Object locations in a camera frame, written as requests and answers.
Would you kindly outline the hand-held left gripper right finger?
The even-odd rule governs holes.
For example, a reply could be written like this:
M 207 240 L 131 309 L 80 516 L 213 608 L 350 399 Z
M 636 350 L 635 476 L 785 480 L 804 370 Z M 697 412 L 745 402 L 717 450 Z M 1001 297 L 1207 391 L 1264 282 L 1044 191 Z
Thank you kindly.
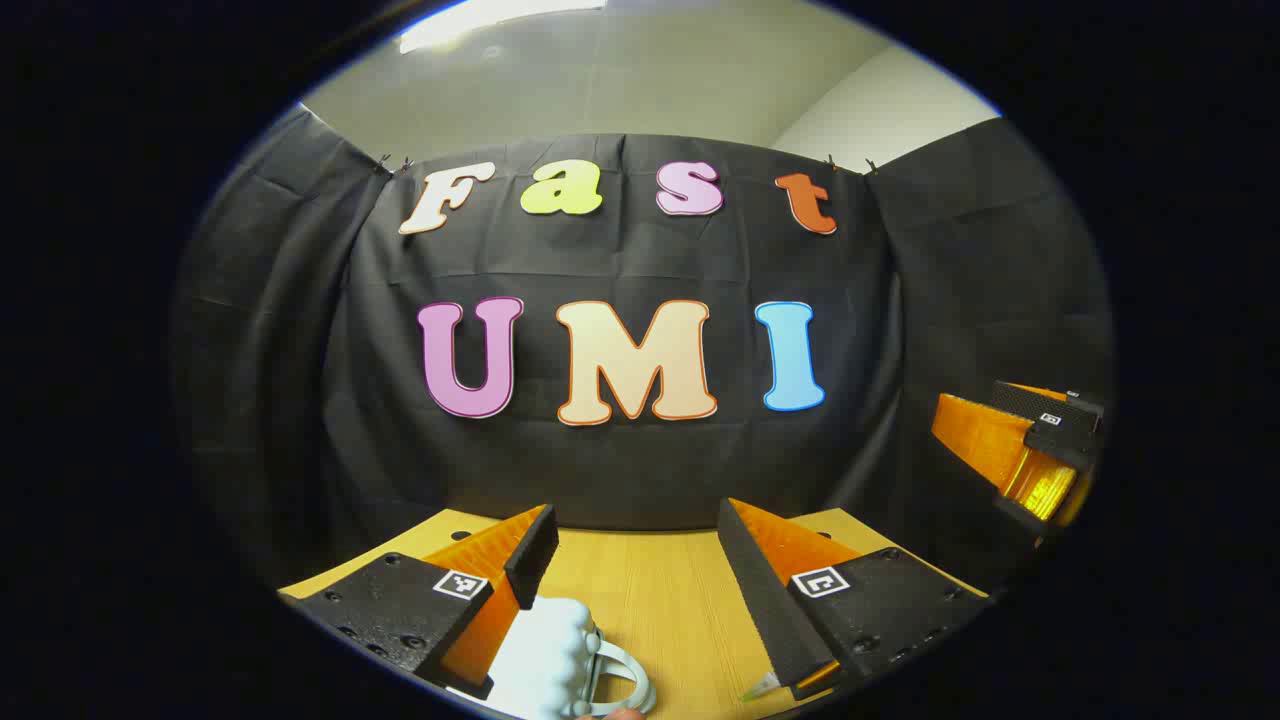
M 878 682 L 991 606 L 897 546 L 860 551 L 724 498 L 717 536 L 777 683 L 796 701 Z

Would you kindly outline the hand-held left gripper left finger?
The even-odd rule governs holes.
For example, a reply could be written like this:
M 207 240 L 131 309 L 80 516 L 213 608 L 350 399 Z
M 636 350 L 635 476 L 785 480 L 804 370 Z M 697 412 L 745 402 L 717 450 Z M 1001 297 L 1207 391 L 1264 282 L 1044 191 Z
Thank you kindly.
M 428 555 L 388 551 L 283 600 L 384 664 L 484 700 L 516 618 L 558 548 L 544 503 Z

